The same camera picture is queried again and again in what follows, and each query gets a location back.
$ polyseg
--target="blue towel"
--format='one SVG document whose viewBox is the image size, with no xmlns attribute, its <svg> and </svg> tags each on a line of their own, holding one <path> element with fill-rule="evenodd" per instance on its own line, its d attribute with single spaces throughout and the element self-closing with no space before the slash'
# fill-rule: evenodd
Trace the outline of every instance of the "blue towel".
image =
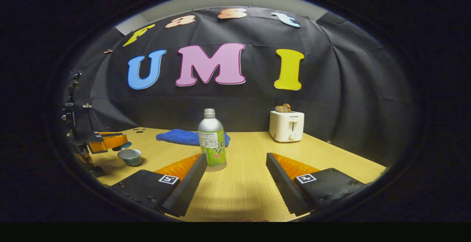
<svg viewBox="0 0 471 242">
<path fill-rule="evenodd" d="M 166 133 L 160 133 L 155 136 L 155 138 L 158 141 L 168 141 L 169 143 L 200 146 L 200 138 L 198 137 L 198 133 L 195 131 L 183 131 L 179 129 L 174 129 Z M 231 138 L 226 132 L 224 133 L 224 138 L 224 142 L 226 143 L 227 147 L 229 146 L 229 141 L 231 140 Z"/>
</svg>

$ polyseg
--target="foam letter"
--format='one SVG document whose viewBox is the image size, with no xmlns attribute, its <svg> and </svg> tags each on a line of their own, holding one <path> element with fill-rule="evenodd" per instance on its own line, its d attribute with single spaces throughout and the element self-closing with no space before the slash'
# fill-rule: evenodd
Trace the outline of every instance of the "foam letter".
<svg viewBox="0 0 471 242">
<path fill-rule="evenodd" d="M 167 52 L 165 49 L 160 49 L 149 54 L 150 58 L 150 72 L 148 77 L 139 78 L 139 67 L 144 56 L 137 56 L 132 58 L 129 62 L 128 71 L 128 85 L 133 89 L 145 89 L 152 86 L 157 81 L 160 74 L 160 60 L 162 55 Z"/>
<path fill-rule="evenodd" d="M 292 49 L 277 49 L 276 54 L 281 57 L 281 69 L 280 79 L 274 82 L 275 87 L 293 91 L 301 89 L 299 62 L 304 59 L 304 54 Z"/>
<path fill-rule="evenodd" d="M 244 13 L 247 12 L 247 10 L 242 9 L 242 8 L 230 8 L 226 10 L 222 10 L 221 14 L 218 15 L 220 19 L 226 19 L 226 18 L 242 18 L 246 17 L 247 14 Z"/>
<path fill-rule="evenodd" d="M 172 22 L 168 23 L 165 28 L 176 27 L 177 25 L 183 24 L 190 24 L 191 22 L 195 21 L 194 15 L 187 15 L 185 17 L 179 17 L 177 19 L 173 19 Z"/>
<path fill-rule="evenodd" d="M 150 26 L 147 26 L 147 27 L 144 27 L 142 29 L 139 29 L 138 31 L 134 32 L 134 34 L 132 35 L 131 39 L 128 40 L 128 42 L 126 42 L 126 44 L 123 45 L 123 47 L 126 47 L 127 45 L 133 43 L 136 41 L 136 39 L 138 39 L 138 37 L 142 36 L 144 33 L 146 33 L 147 29 L 150 29 L 150 28 L 153 28 L 155 26 L 155 24 L 151 24 Z"/>
<path fill-rule="evenodd" d="M 241 74 L 240 53 L 244 44 L 223 44 L 209 58 L 200 46 L 187 46 L 178 50 L 182 54 L 180 78 L 175 81 L 177 86 L 190 86 L 196 83 L 193 68 L 203 83 L 207 84 L 219 66 L 219 75 L 214 79 L 218 84 L 243 84 L 245 77 Z"/>
<path fill-rule="evenodd" d="M 293 21 L 296 21 L 296 19 L 292 17 L 288 17 L 286 14 L 281 14 L 281 13 L 271 13 L 274 14 L 280 19 L 281 22 L 293 26 L 293 27 L 301 27 L 299 24 L 294 23 Z"/>
</svg>

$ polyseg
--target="white toaster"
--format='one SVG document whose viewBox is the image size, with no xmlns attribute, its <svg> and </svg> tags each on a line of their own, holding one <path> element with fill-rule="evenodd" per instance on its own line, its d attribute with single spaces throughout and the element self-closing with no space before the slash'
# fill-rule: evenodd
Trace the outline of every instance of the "white toaster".
<svg viewBox="0 0 471 242">
<path fill-rule="evenodd" d="M 303 132 L 304 113 L 270 111 L 269 133 L 276 141 L 301 141 Z"/>
</svg>

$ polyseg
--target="orange soft gripper pad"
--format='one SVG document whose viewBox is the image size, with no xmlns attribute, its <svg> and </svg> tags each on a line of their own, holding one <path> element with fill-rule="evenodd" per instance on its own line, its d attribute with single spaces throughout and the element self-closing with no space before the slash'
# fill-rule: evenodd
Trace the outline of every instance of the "orange soft gripper pad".
<svg viewBox="0 0 471 242">
<path fill-rule="evenodd" d="M 275 153 L 271 154 L 273 155 L 273 157 L 275 157 L 276 161 L 278 161 L 278 163 L 281 165 L 281 167 L 290 177 L 291 180 L 294 180 L 295 177 L 300 175 L 306 175 L 309 173 L 316 173 L 320 171 L 317 168 L 313 168 L 312 166 L 303 164 L 291 158 L 280 156 Z"/>
<path fill-rule="evenodd" d="M 201 154 L 185 158 L 171 165 L 167 165 L 165 168 L 160 168 L 159 170 L 156 170 L 155 173 L 177 176 L 180 178 L 180 181 L 183 181 L 191 167 L 195 164 L 196 160 L 198 160 L 200 156 Z"/>
</svg>

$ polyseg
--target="letter m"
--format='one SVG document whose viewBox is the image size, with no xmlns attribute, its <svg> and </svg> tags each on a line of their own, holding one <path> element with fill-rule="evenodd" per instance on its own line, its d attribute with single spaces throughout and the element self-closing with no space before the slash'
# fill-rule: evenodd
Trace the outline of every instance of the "letter m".
<svg viewBox="0 0 471 242">
<path fill-rule="evenodd" d="M 175 81 L 177 86 L 190 86 L 196 83 L 193 68 L 203 83 L 207 84 L 217 67 L 219 75 L 214 78 L 218 84 L 243 84 L 245 77 L 241 74 L 240 53 L 245 49 L 244 44 L 223 44 L 209 58 L 200 46 L 187 46 L 178 50 L 182 54 L 180 78 Z"/>
</svg>

